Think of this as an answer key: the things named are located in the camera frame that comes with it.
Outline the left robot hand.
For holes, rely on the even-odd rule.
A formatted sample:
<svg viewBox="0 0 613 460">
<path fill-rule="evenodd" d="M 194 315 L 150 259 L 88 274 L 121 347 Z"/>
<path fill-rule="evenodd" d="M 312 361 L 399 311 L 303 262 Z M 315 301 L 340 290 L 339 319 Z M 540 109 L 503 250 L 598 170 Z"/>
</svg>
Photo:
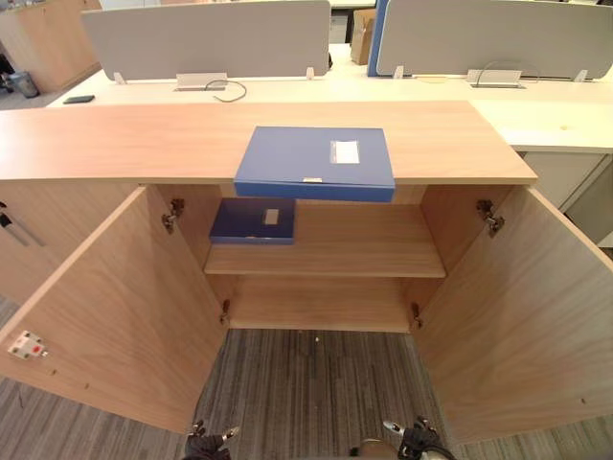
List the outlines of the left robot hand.
<svg viewBox="0 0 613 460">
<path fill-rule="evenodd" d="M 240 427 L 235 426 L 227 429 L 222 434 L 206 434 L 203 420 L 193 423 L 191 432 L 188 434 L 184 448 L 184 460 L 231 460 L 231 453 L 224 445 L 231 438 L 236 437 Z"/>
</svg>

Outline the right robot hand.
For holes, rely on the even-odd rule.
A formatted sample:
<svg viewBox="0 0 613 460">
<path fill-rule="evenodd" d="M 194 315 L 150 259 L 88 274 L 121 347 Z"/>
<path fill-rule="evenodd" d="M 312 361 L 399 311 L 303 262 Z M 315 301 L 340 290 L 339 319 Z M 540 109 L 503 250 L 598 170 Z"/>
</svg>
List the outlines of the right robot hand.
<svg viewBox="0 0 613 460">
<path fill-rule="evenodd" d="M 392 421 L 384 421 L 383 426 L 401 437 L 399 459 L 420 459 L 423 453 L 440 445 L 439 434 L 425 417 L 418 416 L 410 427 Z"/>
</svg>

